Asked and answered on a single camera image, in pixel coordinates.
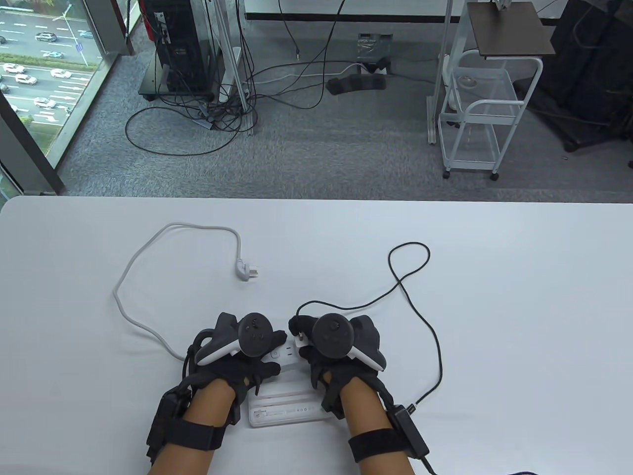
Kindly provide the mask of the person's right hand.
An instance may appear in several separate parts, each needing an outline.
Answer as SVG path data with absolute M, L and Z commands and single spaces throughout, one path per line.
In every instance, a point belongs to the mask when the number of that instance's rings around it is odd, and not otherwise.
M 387 408 L 394 405 L 378 374 L 386 368 L 380 351 L 380 334 L 368 315 L 347 319 L 341 314 L 325 314 L 319 318 L 295 315 L 289 320 L 291 334 L 302 335 L 307 344 L 299 347 L 299 357 L 310 365 L 311 384 L 321 383 L 325 393 L 321 406 L 336 418 L 344 418 L 341 391 L 358 378 L 380 396 Z

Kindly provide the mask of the person's left hand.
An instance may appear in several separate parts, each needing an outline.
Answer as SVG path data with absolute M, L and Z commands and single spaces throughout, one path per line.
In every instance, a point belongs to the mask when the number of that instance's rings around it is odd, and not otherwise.
M 285 331 L 275 331 L 263 314 L 251 313 L 238 320 L 233 314 L 219 315 L 213 329 L 200 331 L 187 351 L 188 373 L 183 383 L 200 390 L 215 380 L 224 380 L 242 403 L 251 388 L 278 376 L 278 362 L 263 357 L 283 346 Z

